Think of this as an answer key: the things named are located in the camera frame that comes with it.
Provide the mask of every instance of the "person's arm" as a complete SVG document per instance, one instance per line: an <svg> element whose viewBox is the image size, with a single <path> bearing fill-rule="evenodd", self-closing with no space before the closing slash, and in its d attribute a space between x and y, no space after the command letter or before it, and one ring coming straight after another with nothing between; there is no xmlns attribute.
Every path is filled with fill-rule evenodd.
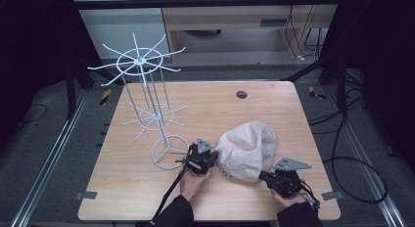
<svg viewBox="0 0 415 227"><path fill-rule="evenodd" d="M193 209L189 201L201 190L205 180L210 178L210 169L205 175L186 171L180 180L180 195L169 204L159 216L145 227L190 227L193 225Z"/></svg>
<svg viewBox="0 0 415 227"><path fill-rule="evenodd" d="M318 213L311 204L297 194L290 199L282 198L276 191L270 190L272 197L284 208L277 214L280 227L322 227Z"/></svg>
<svg viewBox="0 0 415 227"><path fill-rule="evenodd" d="M182 196L176 197L159 216L147 223L145 227L183 226L193 225L193 209Z"/></svg>

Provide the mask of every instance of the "wooden table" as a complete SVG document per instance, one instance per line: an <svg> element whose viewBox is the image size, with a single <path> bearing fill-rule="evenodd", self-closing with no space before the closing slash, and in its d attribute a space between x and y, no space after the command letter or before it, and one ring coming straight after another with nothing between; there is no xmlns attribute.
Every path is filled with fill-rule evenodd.
<svg viewBox="0 0 415 227"><path fill-rule="evenodd" d="M299 170L299 176L321 201L320 218L340 217L337 201L324 202L321 197L322 193L332 191L332 187L293 83L167 82L165 86L167 94L174 92L170 99L173 109L190 104L174 116L174 121L186 126L171 123L164 129L166 135L180 135L189 144L201 137L215 145L223 133L235 126L263 121L273 128L277 137L275 161L286 157L312 165L311 169ZM140 105L144 101L141 84L132 83L128 87L135 104ZM160 83L157 89L162 90ZM238 91L247 92L248 97L239 99ZM149 220L178 174L178 169L163 170L151 160L151 149L161 138L158 131L146 131L132 142L143 128L138 123L121 125L137 118L127 100L124 87L87 187L87 191L97 192L97 197L82 201L78 213L81 220ZM182 155L170 155L163 162L182 158ZM178 194L177 186L166 205ZM228 178L217 166L192 200L192 207L196 221L276 220L281 210L264 182L253 184Z"/></svg>

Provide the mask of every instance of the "white cloth bag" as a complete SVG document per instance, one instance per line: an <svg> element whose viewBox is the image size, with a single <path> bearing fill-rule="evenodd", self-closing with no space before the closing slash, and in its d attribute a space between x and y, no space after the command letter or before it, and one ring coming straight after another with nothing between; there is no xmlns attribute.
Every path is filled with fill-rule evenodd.
<svg viewBox="0 0 415 227"><path fill-rule="evenodd" d="M269 171L273 165L276 147L277 139L270 126L261 121L246 122L219 138L217 165L228 176L260 182L261 170Z"/></svg>

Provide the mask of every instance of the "human hand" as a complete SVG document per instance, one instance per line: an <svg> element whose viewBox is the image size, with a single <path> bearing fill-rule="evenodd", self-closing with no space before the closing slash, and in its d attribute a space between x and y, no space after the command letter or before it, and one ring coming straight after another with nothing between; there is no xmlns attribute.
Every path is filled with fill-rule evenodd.
<svg viewBox="0 0 415 227"><path fill-rule="evenodd" d="M187 201L199 193L202 184L211 176L211 168L205 175L197 175L188 170L183 174L180 180L180 195L182 195Z"/></svg>
<svg viewBox="0 0 415 227"><path fill-rule="evenodd" d="M306 202L306 199L303 197L303 195L306 195L306 192L304 190L300 190L298 194L291 198L282 198L275 190L270 189L272 198L274 198L275 201L277 201L281 206L284 208L287 208L293 204L300 204Z"/></svg>

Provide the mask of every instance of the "black sleeve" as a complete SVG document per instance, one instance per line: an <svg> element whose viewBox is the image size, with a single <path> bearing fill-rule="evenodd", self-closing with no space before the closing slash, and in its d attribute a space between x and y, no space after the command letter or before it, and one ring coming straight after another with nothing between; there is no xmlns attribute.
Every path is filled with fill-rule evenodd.
<svg viewBox="0 0 415 227"><path fill-rule="evenodd" d="M145 227L190 227L193 225L193 209L189 202L178 196L158 217L147 223Z"/></svg>
<svg viewBox="0 0 415 227"><path fill-rule="evenodd" d="M291 205L277 215L280 227L322 227L317 210L308 202Z"/></svg>

